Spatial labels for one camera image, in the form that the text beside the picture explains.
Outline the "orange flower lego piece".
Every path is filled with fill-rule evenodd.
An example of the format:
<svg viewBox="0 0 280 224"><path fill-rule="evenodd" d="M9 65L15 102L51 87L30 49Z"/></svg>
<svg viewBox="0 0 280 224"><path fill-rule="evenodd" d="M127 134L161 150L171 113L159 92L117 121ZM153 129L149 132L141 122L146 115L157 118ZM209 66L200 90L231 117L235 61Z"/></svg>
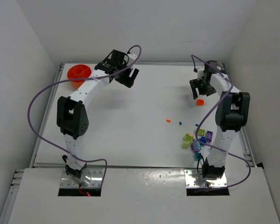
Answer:
<svg viewBox="0 0 280 224"><path fill-rule="evenodd" d="M204 100L203 99L197 99L196 100L196 105L197 106L203 106L204 105Z"/></svg>

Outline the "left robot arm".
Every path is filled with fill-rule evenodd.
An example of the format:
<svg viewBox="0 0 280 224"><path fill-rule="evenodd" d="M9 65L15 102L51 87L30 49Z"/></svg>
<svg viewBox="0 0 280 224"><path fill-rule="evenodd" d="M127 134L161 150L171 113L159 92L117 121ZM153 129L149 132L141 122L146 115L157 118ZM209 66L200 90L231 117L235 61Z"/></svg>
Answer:
<svg viewBox="0 0 280 224"><path fill-rule="evenodd" d="M89 127L87 108L93 98L112 80L130 88L139 71L133 69L133 63L139 58L130 51L113 50L103 61L99 62L86 80L68 97L57 101L57 126L66 143L67 155L63 156L66 173L76 182L83 184L86 180L86 162L80 161L84 150L84 138Z"/></svg>

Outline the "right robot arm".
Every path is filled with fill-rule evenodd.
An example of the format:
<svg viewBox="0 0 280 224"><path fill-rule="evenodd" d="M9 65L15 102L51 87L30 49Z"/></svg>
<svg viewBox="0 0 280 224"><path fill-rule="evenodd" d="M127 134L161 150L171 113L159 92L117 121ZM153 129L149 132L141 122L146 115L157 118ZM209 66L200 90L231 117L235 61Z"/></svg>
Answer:
<svg viewBox="0 0 280 224"><path fill-rule="evenodd" d="M197 73L197 78L190 80L189 84L194 100L215 93L220 97L206 115L208 117L216 110L217 132L210 146L211 152L204 159L201 173L203 178L219 179L225 172L226 157L233 138L247 123L251 96L231 83L225 70L217 68L217 61L204 62L204 70L194 68L193 71Z"/></svg>

